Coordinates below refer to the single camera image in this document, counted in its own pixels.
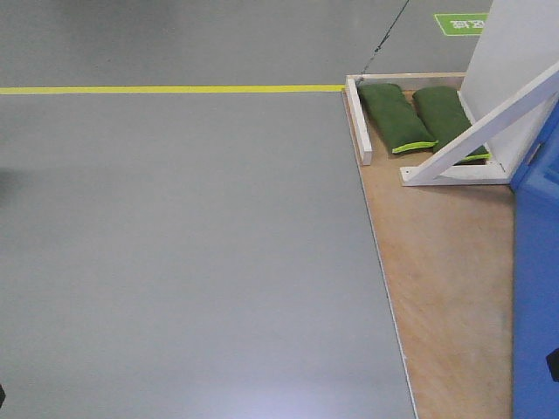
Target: wooden edge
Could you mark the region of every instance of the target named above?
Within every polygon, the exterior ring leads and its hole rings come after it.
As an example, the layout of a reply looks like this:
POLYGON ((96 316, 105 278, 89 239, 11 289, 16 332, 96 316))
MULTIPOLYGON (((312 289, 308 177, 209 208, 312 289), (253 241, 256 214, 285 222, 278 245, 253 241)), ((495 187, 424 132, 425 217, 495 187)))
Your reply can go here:
POLYGON ((347 79, 344 93, 348 104, 346 113, 348 114, 349 125, 353 128, 351 131, 355 136, 355 143, 359 149, 361 164, 369 166, 373 157, 373 147, 370 143, 367 123, 363 116, 361 101, 359 100, 354 80, 347 79))
POLYGON ((465 72, 418 72, 399 74, 361 74, 349 75, 347 80, 363 83, 364 85, 375 83, 394 83, 402 90, 419 90, 424 87, 449 86, 459 90, 465 72))
MULTIPOLYGON (((487 143, 497 133, 510 126, 544 100, 554 96, 558 91, 559 62, 530 81, 486 116, 476 121, 448 146, 408 172, 404 184, 407 186, 433 184, 432 182, 451 168, 454 163, 464 158, 475 148, 487 143)), ((510 182, 511 177, 512 174, 507 177, 507 182, 510 182)))
POLYGON ((452 166, 427 182, 414 179, 419 166, 400 168, 403 186, 428 185, 502 185, 509 183, 509 175, 496 161, 485 165, 452 166))

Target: wooden platform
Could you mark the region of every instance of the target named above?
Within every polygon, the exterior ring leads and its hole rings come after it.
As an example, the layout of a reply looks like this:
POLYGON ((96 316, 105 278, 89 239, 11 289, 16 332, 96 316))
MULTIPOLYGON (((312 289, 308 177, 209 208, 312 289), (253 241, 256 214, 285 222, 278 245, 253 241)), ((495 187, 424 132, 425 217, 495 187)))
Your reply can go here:
POLYGON ((371 136, 361 173, 419 418, 506 419, 514 195, 508 186, 402 187, 398 168, 431 153, 396 157, 371 136))

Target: gray floor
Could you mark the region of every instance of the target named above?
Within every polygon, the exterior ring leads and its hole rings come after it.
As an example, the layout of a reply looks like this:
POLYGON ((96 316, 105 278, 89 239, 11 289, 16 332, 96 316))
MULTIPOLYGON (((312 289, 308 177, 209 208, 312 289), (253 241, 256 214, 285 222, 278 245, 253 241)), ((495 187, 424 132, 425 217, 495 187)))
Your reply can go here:
MULTIPOLYGON (((400 6, 5 0, 0 86, 343 83, 400 6)), ((413 417, 337 93, 0 97, 0 269, 2 417, 413 417)))
POLYGON ((412 418, 337 93, 0 107, 5 417, 412 418))
MULTIPOLYGON (((3 0, 0 86, 343 83, 403 3, 3 0)), ((371 70, 464 71, 477 38, 442 36, 432 14, 489 4, 412 1, 371 70)))

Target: green sandbag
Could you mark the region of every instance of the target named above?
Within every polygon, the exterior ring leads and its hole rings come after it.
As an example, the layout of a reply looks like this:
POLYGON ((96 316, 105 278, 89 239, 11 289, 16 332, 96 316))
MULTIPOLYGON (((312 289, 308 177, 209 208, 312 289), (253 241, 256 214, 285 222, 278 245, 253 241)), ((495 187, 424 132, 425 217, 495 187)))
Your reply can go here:
POLYGON ((435 139, 404 97, 400 86, 363 85, 359 86, 358 92, 367 114, 378 126, 392 154, 435 145, 435 139))
MULTIPOLYGON (((456 89, 447 86, 426 87, 413 93, 419 117, 437 140, 433 151, 454 140, 472 126, 460 103, 456 89)), ((476 148, 460 162, 491 157, 483 146, 476 148)))

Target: yellow tape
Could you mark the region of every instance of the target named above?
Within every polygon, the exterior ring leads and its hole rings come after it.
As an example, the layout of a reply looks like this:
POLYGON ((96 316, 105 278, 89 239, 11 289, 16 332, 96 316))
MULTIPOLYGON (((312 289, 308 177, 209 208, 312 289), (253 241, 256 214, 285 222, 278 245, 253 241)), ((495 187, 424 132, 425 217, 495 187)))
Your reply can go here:
POLYGON ((79 93, 300 93, 340 92, 342 89, 343 85, 0 87, 0 95, 79 93))

